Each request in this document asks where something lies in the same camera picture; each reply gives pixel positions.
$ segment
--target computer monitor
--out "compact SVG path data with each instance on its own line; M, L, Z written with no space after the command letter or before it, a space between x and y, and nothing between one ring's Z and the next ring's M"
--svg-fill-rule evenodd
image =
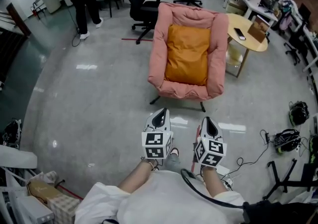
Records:
M302 3L298 9L299 14L303 17L303 20L308 22L310 17L310 10Z

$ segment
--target round wooden table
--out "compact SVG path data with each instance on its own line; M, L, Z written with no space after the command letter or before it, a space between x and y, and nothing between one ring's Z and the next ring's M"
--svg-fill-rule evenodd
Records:
M243 57L243 61L240 65L238 74L236 77L239 77L240 72L243 69L244 63L247 59L248 52L250 50L255 52L264 52L267 49L268 43L267 39L265 38L262 43L259 43L253 36L251 36L249 33L247 33L248 29L252 25L252 22L248 19L236 15L236 14L227 14L229 17L229 29L228 29L228 43L231 40L235 40L240 45L244 46L246 48L246 52ZM245 36L246 40L239 39L238 34L235 32L234 28L238 28L242 31L243 35Z

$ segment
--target white box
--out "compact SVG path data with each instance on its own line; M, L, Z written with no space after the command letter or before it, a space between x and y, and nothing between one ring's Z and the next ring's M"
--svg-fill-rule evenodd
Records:
M198 162L204 166L217 167L226 156L227 144L208 138L198 137L195 154Z
M142 132L142 143L147 159L165 159L172 147L172 131Z

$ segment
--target white sneaker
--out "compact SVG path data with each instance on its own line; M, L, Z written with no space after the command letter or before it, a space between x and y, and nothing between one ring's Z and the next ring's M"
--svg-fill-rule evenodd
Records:
M100 20L101 20L101 22L100 23L98 23L98 24L96 24L96 28L100 28L101 27L101 25L103 24L103 22L104 22L104 19L103 18L99 18Z
M81 34L80 37L79 37L79 39L80 39L80 40L87 39L89 35L90 35L89 31L87 31L86 34Z

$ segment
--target black pants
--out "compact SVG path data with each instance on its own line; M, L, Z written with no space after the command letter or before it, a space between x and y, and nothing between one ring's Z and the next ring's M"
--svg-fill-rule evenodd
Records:
M99 24L99 12L98 5L96 0L71 0L76 9L76 21L79 26L79 33L86 34L87 33L87 21L86 21L86 13L85 13L85 4L88 8L88 12L94 24Z

